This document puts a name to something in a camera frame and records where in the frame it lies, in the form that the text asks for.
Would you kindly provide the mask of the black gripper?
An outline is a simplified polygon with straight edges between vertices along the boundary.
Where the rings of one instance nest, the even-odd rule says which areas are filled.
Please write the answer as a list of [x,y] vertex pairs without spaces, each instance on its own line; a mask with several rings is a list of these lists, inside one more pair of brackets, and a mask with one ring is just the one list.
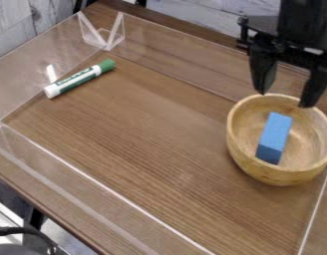
[[308,42],[288,40],[278,35],[276,16],[238,18],[240,38],[247,47],[251,81],[255,91],[264,95],[276,74],[276,64],[286,63],[310,71],[299,102],[300,108],[312,108],[327,89],[327,25]]

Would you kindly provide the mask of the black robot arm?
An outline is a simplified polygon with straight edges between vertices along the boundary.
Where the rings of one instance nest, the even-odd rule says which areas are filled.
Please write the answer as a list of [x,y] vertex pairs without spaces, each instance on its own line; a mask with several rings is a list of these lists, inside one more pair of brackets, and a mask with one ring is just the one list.
[[276,16],[238,18],[255,91],[270,90],[279,62],[310,71],[299,107],[312,108],[327,89],[327,0],[280,0]]

